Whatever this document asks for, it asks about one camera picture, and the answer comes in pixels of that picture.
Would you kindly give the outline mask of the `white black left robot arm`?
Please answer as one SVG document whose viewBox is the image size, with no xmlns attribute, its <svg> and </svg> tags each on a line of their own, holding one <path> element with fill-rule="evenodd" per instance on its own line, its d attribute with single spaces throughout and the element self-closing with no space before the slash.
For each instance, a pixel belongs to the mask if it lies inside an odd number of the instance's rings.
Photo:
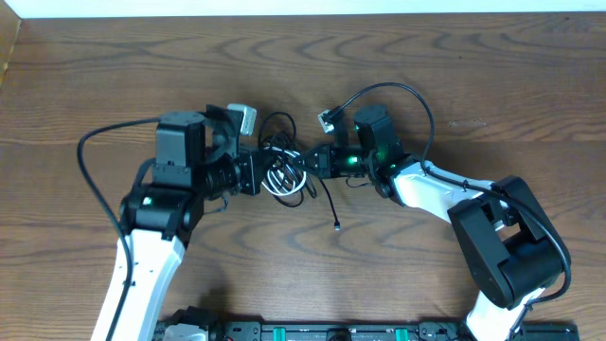
<svg viewBox="0 0 606 341">
<path fill-rule="evenodd" d="M 119 212 L 108 214 L 118 236 L 116 262 L 93 339 L 152 339 L 205 202 L 260 191 L 269 153 L 240 144 L 256 117 L 255 108 L 232 103 L 151 119 L 155 156 L 139 167 Z"/>
</svg>

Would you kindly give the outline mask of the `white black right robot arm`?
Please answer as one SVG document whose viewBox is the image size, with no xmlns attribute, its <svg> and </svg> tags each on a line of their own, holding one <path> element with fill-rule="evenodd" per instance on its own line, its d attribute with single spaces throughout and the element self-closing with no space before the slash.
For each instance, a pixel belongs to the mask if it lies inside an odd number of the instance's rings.
<svg viewBox="0 0 606 341">
<path fill-rule="evenodd" d="M 450 224 L 479 295 L 464 320 L 472 340 L 524 340 L 523 321 L 549 300 L 558 277 L 571 278 L 570 254 L 528 184 L 520 177 L 472 180 L 404 150 L 385 107 L 354 116 L 359 142 L 348 141 L 339 108 L 318 117 L 334 140 L 295 158 L 320 179 L 367 177 L 380 196 Z"/>
</svg>

